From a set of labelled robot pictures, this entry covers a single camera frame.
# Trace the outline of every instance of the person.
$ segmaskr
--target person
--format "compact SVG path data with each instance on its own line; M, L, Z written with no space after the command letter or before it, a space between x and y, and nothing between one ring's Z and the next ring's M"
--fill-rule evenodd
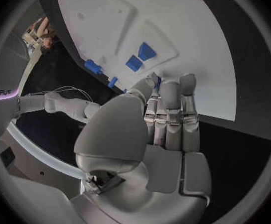
M35 26L35 30L37 30L37 36L43 40L41 51L45 54L50 51L53 44L58 41L56 32L47 17L38 22Z

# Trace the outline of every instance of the robotic arm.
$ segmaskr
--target robotic arm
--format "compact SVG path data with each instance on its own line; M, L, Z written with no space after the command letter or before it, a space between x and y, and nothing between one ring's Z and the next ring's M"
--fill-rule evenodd
M63 112L72 119L88 123L100 105L81 99L66 99L57 92L18 98L17 115L45 110L48 113Z

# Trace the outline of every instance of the blue plastic part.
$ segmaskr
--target blue plastic part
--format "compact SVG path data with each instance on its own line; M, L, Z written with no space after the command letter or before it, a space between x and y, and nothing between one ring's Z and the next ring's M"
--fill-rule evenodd
M116 76L114 76L112 78L112 80L108 83L108 87L110 87L110 88L114 87L117 80L118 80L118 78Z
M101 66L96 65L94 61L90 59L86 60L84 66L96 75L102 74Z
M160 86L160 83L161 83L161 77L158 77L158 79L157 79L157 84L156 84L156 86L155 86L154 88L155 88L155 89L158 89L159 86Z
M156 52L147 43L143 42L139 47L138 57L146 61L154 56L156 56Z
M143 62L134 55L132 55L131 58L126 62L126 65L134 72L136 72L142 66L142 64Z

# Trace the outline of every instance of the white curved panel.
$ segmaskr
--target white curved panel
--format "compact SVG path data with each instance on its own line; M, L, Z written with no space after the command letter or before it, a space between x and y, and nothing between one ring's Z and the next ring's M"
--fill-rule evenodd
M110 79L116 76L117 87L128 89L151 71L174 80L191 72L197 77L198 112L235 120L236 79L231 53L203 0L58 2L80 56L102 66ZM134 72L125 63L131 55L137 56L142 42L157 56Z

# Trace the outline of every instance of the purple light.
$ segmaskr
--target purple light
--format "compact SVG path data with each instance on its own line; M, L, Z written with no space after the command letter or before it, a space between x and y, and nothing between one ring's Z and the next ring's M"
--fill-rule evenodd
M7 96L2 96L2 95L0 95L0 100L11 99L11 98L17 96L17 95L18 95L18 92L19 92L19 89L17 89L14 93L11 93L11 94L9 94L9 95L7 95Z

